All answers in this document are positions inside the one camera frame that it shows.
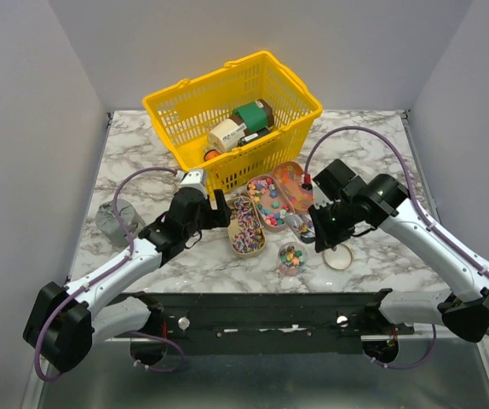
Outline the pink tray pastel star candies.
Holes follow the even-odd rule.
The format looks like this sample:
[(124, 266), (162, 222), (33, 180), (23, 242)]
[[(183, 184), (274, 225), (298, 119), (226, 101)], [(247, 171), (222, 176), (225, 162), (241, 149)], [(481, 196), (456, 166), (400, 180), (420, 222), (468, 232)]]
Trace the pink tray pastel star candies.
[(249, 180), (246, 195), (267, 230), (278, 232), (287, 228), (286, 217), (295, 210), (272, 176), (260, 175)]

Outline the pink tray translucent star candies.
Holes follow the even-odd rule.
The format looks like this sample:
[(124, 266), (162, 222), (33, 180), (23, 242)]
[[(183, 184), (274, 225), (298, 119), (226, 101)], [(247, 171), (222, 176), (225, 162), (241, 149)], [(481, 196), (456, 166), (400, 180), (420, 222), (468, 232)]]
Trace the pink tray translucent star candies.
[(272, 175), (295, 212), (307, 214), (314, 196), (312, 190), (302, 187), (304, 170), (301, 165), (294, 161), (284, 162), (273, 168)]

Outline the gold rimmed jar lid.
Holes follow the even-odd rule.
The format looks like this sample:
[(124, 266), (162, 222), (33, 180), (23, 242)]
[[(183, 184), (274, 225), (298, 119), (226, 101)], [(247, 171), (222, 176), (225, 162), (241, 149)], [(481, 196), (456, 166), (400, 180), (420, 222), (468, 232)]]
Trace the gold rimmed jar lid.
[(353, 262), (353, 252), (344, 244), (322, 252), (325, 265), (336, 271), (347, 269)]

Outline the beige tray swirl lollipops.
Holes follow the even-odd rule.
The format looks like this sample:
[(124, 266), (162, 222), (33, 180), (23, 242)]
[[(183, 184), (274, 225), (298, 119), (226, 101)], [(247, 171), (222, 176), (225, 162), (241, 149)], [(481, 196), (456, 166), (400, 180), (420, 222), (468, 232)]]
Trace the beige tray swirl lollipops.
[(234, 253), (242, 258), (257, 256), (264, 250), (266, 237), (253, 202), (245, 196), (230, 199), (227, 234)]

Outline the clear plastic candy jar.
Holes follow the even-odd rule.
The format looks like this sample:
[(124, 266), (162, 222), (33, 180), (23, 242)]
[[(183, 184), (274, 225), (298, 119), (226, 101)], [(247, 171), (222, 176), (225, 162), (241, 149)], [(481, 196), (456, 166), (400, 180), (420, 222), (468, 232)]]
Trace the clear plastic candy jar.
[(303, 244), (284, 243), (277, 255), (277, 271), (284, 276), (294, 277), (300, 274), (307, 263), (308, 255)]

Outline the cream wrapped paper roll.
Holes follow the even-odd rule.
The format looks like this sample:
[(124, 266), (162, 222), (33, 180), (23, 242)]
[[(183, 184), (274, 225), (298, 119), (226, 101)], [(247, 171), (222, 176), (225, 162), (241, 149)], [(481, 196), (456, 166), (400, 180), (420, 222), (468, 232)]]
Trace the cream wrapped paper roll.
[(227, 153), (238, 145), (239, 139), (245, 136), (246, 130), (244, 122), (227, 118), (209, 132), (207, 142), (217, 152)]

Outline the yellow plastic shopping basket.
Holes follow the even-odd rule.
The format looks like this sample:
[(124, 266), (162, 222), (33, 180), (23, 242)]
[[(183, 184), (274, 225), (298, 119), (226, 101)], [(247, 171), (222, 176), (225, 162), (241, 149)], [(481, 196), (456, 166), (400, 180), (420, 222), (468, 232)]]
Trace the yellow plastic shopping basket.
[[(206, 161), (207, 135), (232, 111), (263, 99), (272, 109), (270, 134)], [(270, 52), (259, 51), (142, 100), (152, 126), (180, 167), (204, 169), (206, 190), (230, 192), (276, 165), (296, 158), (323, 112), (305, 83)]]

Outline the black box package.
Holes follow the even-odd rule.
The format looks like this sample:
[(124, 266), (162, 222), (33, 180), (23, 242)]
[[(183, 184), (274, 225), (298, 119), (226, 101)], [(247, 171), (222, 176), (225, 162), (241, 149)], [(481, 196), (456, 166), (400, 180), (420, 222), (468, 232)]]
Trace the black box package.
[(264, 127), (258, 130), (257, 132), (242, 136), (238, 141), (238, 147), (243, 147), (245, 145), (252, 143), (253, 141), (257, 141), (263, 138), (264, 136), (268, 135), (270, 132), (271, 130), (269, 128)]

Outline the green wrapped brown package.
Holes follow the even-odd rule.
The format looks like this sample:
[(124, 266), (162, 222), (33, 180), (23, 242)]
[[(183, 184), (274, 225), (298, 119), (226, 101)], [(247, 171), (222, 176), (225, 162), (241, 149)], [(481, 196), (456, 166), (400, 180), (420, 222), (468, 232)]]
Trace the green wrapped brown package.
[(242, 119), (246, 129), (250, 132), (256, 132), (263, 128), (270, 129), (274, 126), (273, 109), (263, 99), (254, 100), (235, 108), (232, 115)]

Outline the grey crumpled cloth lump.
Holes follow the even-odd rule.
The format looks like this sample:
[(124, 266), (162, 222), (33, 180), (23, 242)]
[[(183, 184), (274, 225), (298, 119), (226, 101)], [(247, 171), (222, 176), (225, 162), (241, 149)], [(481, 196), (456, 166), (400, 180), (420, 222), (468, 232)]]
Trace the grey crumpled cloth lump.
[[(118, 199), (117, 207), (120, 218), (134, 238), (146, 226), (146, 223), (135, 207), (127, 200)], [(124, 229), (118, 223), (111, 202), (99, 206), (95, 214), (95, 224), (113, 246), (123, 249), (129, 244)]]

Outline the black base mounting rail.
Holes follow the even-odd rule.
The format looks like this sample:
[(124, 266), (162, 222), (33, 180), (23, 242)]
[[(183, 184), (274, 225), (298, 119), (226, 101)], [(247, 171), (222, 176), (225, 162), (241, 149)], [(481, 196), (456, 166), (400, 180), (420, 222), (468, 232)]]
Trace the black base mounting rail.
[(184, 353), (361, 354), (363, 337), (408, 336), (379, 312), (387, 289), (324, 293), (136, 292), (152, 315), (141, 332), (167, 334)]

